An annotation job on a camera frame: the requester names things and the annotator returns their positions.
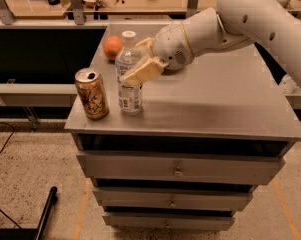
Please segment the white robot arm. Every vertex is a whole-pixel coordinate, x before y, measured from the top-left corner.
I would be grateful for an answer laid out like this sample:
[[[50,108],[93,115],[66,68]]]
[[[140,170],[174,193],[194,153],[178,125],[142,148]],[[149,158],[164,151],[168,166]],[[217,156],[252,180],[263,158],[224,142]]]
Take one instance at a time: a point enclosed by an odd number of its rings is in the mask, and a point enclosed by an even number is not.
[[[137,44],[144,56],[120,81],[136,86],[203,54],[233,51],[252,42],[266,49],[301,88],[301,20],[276,0],[217,0],[215,9],[163,27]]]

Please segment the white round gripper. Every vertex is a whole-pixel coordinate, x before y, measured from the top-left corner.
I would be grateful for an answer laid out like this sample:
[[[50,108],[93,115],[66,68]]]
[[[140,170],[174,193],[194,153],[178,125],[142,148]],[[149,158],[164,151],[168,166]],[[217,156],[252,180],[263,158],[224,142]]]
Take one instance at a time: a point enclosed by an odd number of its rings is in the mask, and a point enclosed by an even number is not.
[[[120,77],[124,86],[132,87],[154,80],[163,73],[165,67],[169,70],[179,70],[194,60],[182,24],[167,25],[156,34],[154,43],[151,37],[147,37],[135,47],[142,54],[152,56],[154,52],[159,58],[143,57]]]

